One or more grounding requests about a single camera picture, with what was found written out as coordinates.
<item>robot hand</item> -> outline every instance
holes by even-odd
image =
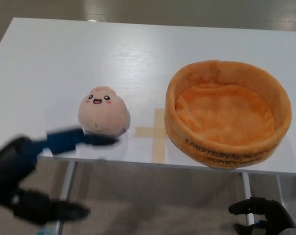
[[[51,200],[45,193],[24,190],[19,183],[36,168],[39,154],[50,149],[53,155],[74,151],[80,143],[102,146],[112,145],[117,138],[85,134],[75,128],[48,133],[47,138],[31,140],[20,136],[0,149],[0,205],[11,210],[18,218],[43,226],[48,222],[62,222],[86,218],[90,211],[77,203]]]
[[[261,220],[249,226],[235,224],[234,228],[238,235],[251,235],[258,229],[265,230],[263,234],[266,235],[296,235],[295,223],[285,208],[277,201],[251,197],[231,205],[229,212],[234,215],[253,213],[265,215],[266,217],[266,221]]]

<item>plush toy mouth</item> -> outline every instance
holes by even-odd
[[[102,103],[102,99],[94,99],[93,103],[94,104],[101,104]]]

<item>basket rim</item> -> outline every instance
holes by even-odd
[[[269,79],[271,79],[276,84],[278,92],[280,92],[280,94],[282,95],[283,102],[285,102],[288,105],[288,108],[287,108],[288,113],[286,115],[286,118],[285,118],[283,124],[275,130],[274,134],[271,137],[269,137],[263,141],[259,141],[259,142],[256,142],[256,143],[253,143],[250,145],[246,145],[246,146],[222,144],[222,143],[218,143],[218,142],[206,139],[203,136],[197,135],[192,130],[190,130],[188,127],[186,127],[184,125],[184,123],[181,121],[181,119],[178,117],[176,110],[175,110],[175,101],[176,101],[176,98],[174,97],[174,92],[176,89],[175,83],[178,83],[179,80],[184,79],[179,74],[181,74],[182,71],[186,70],[187,68],[189,68],[191,66],[195,66],[198,64],[202,64],[202,63],[208,63],[208,62],[217,62],[217,61],[223,63],[223,61],[220,61],[220,60],[206,60],[206,61],[200,61],[200,62],[188,64],[188,65],[182,67],[173,76],[173,78],[171,79],[171,81],[169,83],[168,89],[167,89],[166,106],[165,106],[165,119],[167,121],[171,120],[171,121],[169,121],[171,128],[182,139],[190,138],[192,141],[199,143],[208,149],[220,151],[220,152],[225,152],[225,153],[234,153],[234,154],[255,153],[255,152],[263,151],[265,149],[269,149],[269,148],[272,148],[272,147],[278,145],[281,142],[281,140],[283,139],[283,137],[286,135],[286,133],[291,125],[291,122],[292,122],[292,108],[291,108],[291,103],[290,103],[288,94],[285,91],[285,89],[282,87],[282,85],[278,82],[278,80],[275,79],[271,74],[269,74],[267,71],[265,71],[259,67],[256,67],[256,66],[248,64],[248,63],[237,62],[237,61],[225,61],[225,62],[236,63],[239,66],[246,66],[246,67],[249,67],[254,70],[262,71],[264,74],[267,75],[267,77]]]

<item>table leg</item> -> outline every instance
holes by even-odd
[[[69,161],[69,165],[66,170],[65,179],[64,179],[64,183],[63,183],[63,187],[62,187],[62,191],[61,191],[61,195],[60,195],[61,200],[67,200],[69,198],[76,165],[77,165],[76,161]],[[56,235],[61,235],[62,225],[63,224],[61,224],[60,221],[56,222],[54,229],[53,229]]]
[[[242,180],[243,180],[243,186],[244,186],[245,199],[249,199],[251,197],[251,192],[250,192],[250,183],[249,183],[248,173],[246,173],[246,172],[242,173]],[[247,215],[247,224],[252,225],[254,223],[255,223],[254,215],[248,214]]]
[[[283,197],[282,186],[281,186],[281,181],[280,181],[279,175],[276,175],[276,181],[277,181],[277,186],[279,188],[280,201],[281,201],[282,206],[285,208],[284,197]]]

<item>metal table leg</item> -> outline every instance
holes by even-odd
[[[63,187],[60,195],[61,200],[67,200],[69,198],[76,165],[77,165],[76,161],[69,161],[69,165],[66,170],[65,179],[64,179],[64,183],[63,183]],[[62,225],[63,224],[61,224],[60,221],[56,222],[53,229],[56,235],[61,235]]]
[[[244,196],[245,199],[249,199],[251,197],[251,191],[250,191],[250,183],[249,183],[249,176],[248,173],[242,173],[242,180],[243,180],[243,186],[244,186]],[[248,214],[247,215],[247,224],[252,225],[255,223],[254,215]]]

